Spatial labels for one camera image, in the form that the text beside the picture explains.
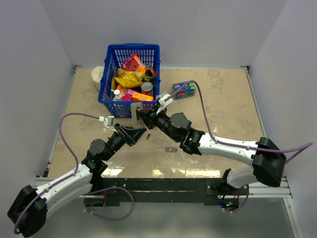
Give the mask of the grey remote control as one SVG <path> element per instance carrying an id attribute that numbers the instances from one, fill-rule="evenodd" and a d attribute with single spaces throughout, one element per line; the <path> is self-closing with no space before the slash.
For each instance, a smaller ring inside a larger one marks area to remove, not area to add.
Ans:
<path id="1" fill-rule="evenodd" d="M 144 128 L 144 123 L 142 118 L 139 115 L 139 110 L 143 109 L 142 102 L 135 102 L 131 104 L 131 118 L 132 118 L 132 126 L 134 129 Z"/>

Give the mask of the grey battery cover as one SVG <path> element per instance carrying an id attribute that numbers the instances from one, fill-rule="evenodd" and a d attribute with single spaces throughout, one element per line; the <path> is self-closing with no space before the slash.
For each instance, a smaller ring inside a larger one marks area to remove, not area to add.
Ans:
<path id="1" fill-rule="evenodd" d="M 166 147 L 165 151 L 166 152 L 175 153 L 175 152 L 177 152 L 177 148 L 175 148 L 175 147 Z"/>

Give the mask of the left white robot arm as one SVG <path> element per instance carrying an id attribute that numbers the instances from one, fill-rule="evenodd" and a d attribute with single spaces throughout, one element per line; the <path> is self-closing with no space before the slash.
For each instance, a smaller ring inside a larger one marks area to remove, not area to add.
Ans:
<path id="1" fill-rule="evenodd" d="M 14 223 L 14 233 L 28 238 L 43 227 L 49 215 L 78 196 L 100 193 L 106 161 L 123 145 L 135 145 L 145 132 L 145 128 L 133 129 L 116 123 L 112 136 L 107 141 L 93 140 L 85 159 L 74 169 L 36 188 L 22 188 L 7 213 Z"/>

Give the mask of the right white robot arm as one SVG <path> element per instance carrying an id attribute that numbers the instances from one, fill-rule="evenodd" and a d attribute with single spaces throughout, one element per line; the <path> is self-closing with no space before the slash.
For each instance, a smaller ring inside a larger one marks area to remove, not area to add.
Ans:
<path id="1" fill-rule="evenodd" d="M 167 116 L 166 111 L 140 110 L 138 116 L 148 129 L 157 127 L 187 154 L 216 155 L 245 164 L 239 169 L 228 169 L 220 183 L 221 190 L 227 195 L 238 188 L 255 182 L 270 187 L 279 187 L 286 162 L 285 155 L 268 138 L 259 141 L 237 141 L 212 137 L 194 129 L 183 113 Z"/>

